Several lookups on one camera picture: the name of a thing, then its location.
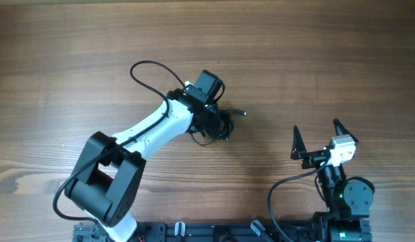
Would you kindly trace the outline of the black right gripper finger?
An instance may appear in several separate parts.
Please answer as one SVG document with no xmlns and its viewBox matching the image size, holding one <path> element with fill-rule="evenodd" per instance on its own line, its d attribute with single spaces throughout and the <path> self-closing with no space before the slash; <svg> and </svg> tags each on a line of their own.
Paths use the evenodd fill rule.
<svg viewBox="0 0 415 242">
<path fill-rule="evenodd" d="M 344 127 L 344 125 L 341 123 L 341 121 L 339 121 L 339 119 L 337 118 L 333 119 L 333 124 L 334 124 L 334 128 L 335 128 L 337 136 L 349 135 L 353 139 L 356 145 L 359 144 L 359 140 Z"/>
<path fill-rule="evenodd" d="M 298 160 L 298 159 L 304 159 L 306 157 L 307 157 L 307 149 L 305 148 L 305 144 L 303 142 L 301 133 L 299 132 L 297 125 L 294 125 L 291 159 Z"/>
</svg>

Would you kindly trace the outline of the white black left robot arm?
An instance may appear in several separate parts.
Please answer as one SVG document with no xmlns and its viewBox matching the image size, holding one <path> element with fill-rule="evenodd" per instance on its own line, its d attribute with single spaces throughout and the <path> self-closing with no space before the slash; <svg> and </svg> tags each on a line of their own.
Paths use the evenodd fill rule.
<svg viewBox="0 0 415 242">
<path fill-rule="evenodd" d="M 64 186 L 66 197 L 88 213 L 109 241 L 128 241 L 137 229 L 130 214 L 149 160 L 185 132 L 212 134 L 222 127 L 217 101 L 225 85 L 203 70 L 195 83 L 164 95 L 160 107 L 132 128 L 91 135 Z"/>
</svg>

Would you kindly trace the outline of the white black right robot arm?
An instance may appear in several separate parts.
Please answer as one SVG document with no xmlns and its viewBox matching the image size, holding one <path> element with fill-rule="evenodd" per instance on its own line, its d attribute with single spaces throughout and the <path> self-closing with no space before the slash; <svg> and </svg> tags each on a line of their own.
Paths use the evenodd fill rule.
<svg viewBox="0 0 415 242">
<path fill-rule="evenodd" d="M 373 240 L 368 221 L 375 186 L 369 180 L 347 177 L 343 164 L 354 159 L 359 140 L 339 119 L 333 120 L 336 135 L 320 151 L 307 151 L 297 126 L 293 128 L 292 160 L 302 160 L 302 168 L 316 168 L 317 190 L 327 207 L 326 212 L 315 212 L 312 218 L 312 241 Z"/>
</svg>

